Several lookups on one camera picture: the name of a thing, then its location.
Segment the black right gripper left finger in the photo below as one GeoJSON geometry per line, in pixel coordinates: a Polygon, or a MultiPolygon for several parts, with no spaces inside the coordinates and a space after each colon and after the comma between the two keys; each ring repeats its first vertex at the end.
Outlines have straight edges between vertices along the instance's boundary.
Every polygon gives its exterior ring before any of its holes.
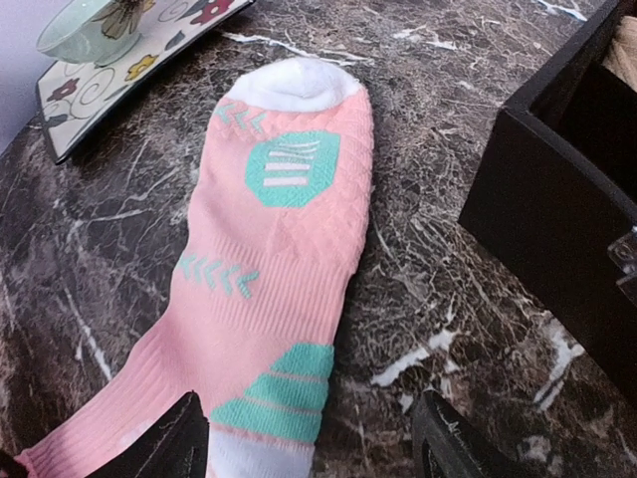
{"type": "Polygon", "coordinates": [[[208,443],[209,422],[190,391],[90,478],[204,478],[208,443]]]}

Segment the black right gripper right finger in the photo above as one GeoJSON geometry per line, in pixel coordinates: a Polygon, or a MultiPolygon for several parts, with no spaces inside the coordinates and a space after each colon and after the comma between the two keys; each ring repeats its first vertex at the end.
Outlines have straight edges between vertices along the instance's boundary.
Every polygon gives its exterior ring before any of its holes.
{"type": "Polygon", "coordinates": [[[503,454],[440,393],[426,390],[412,413],[412,450],[417,477],[533,477],[503,454]]]}

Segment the pink patterned sock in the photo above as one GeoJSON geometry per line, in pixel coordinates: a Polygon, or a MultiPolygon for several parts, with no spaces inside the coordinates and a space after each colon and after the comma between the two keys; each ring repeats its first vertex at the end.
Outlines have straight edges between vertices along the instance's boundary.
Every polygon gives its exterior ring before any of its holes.
{"type": "Polygon", "coordinates": [[[345,70],[289,58],[240,77],[208,125],[165,313],[20,454],[29,475],[89,475],[193,391],[211,424],[206,476],[308,476],[372,153],[369,96],[345,70]]]}

